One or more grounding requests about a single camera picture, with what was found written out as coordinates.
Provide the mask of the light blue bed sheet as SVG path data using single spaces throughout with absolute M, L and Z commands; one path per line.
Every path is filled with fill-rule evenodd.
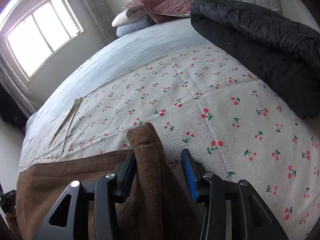
M 163 55 L 207 44 L 185 18 L 127 34 L 105 46 L 76 69 L 33 114 L 26 133 L 36 133 L 85 96 L 129 70 Z

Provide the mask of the front pink velvet pillow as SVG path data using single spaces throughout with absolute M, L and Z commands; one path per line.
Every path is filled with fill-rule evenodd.
M 190 6 L 195 0 L 165 0 L 155 6 L 151 12 L 156 15 L 170 17 L 189 17 Z

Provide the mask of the folded pink blanket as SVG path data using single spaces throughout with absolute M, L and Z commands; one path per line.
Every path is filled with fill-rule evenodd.
M 152 25 L 150 16 L 141 4 L 127 8 L 119 13 L 112 21 L 112 27 L 120 26 L 148 27 Z

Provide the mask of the left grey curtain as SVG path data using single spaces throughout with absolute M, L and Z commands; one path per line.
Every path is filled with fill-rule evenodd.
M 35 95 L 15 74 L 1 51 L 1 85 L 14 99 L 23 114 L 29 118 L 40 109 Z

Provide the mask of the right grey curtain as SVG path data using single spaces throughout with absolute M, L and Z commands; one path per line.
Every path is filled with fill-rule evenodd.
M 112 12 L 104 0 L 83 0 L 95 21 L 105 44 L 110 44 L 118 37 L 112 27 Z

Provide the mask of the cherry print cloth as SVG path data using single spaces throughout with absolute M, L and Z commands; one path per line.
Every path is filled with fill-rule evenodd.
M 302 119 L 270 87 L 213 44 L 164 55 L 74 100 L 26 134 L 31 165 L 128 150 L 129 129 L 150 122 L 170 167 L 180 152 L 222 179 L 248 180 L 289 239 L 319 219 L 319 119 Z

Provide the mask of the grey curtain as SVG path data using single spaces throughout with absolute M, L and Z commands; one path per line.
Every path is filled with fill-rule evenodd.
M 29 118 L 40 109 L 35 95 L 15 74 L 1 51 L 1 85 L 14 99 L 23 114 Z
M 118 37 L 112 27 L 112 12 L 104 0 L 83 0 L 95 21 L 105 44 L 110 44 Z

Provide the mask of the rear pink velvet pillow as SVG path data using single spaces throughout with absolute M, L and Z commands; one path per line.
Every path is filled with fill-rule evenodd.
M 169 16 L 163 16 L 159 14 L 154 14 L 152 10 L 159 4 L 163 3 L 166 0 L 132 0 L 129 3 L 126 3 L 123 8 L 131 8 L 135 5 L 141 5 L 147 14 L 157 23 L 162 24 L 165 22 L 171 21 Z

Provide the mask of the window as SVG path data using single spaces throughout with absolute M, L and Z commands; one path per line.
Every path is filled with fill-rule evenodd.
M 5 42 L 29 81 L 50 57 L 83 32 L 67 0 L 44 0 L 11 27 Z

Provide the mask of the pink velvet pillow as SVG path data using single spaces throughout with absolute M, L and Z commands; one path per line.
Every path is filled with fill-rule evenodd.
M 195 0 L 165 0 L 155 6 L 151 12 L 156 15 L 170 17 L 189 17 L 190 6 Z
M 169 16 L 163 16 L 159 14 L 154 14 L 152 10 L 159 4 L 163 3 L 166 0 L 132 0 L 129 3 L 126 3 L 123 8 L 131 8 L 135 5 L 141 5 L 147 14 L 157 23 L 162 24 L 165 22 L 171 21 Z

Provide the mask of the brown button jacket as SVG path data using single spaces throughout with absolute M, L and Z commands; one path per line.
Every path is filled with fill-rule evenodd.
M 23 239 L 197 239 L 200 226 L 151 123 L 130 150 L 35 164 L 18 176 Z

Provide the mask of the black puffer jacket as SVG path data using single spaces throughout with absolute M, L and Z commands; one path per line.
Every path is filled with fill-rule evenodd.
M 198 0 L 193 28 L 266 83 L 302 119 L 319 116 L 319 33 L 256 4 Z

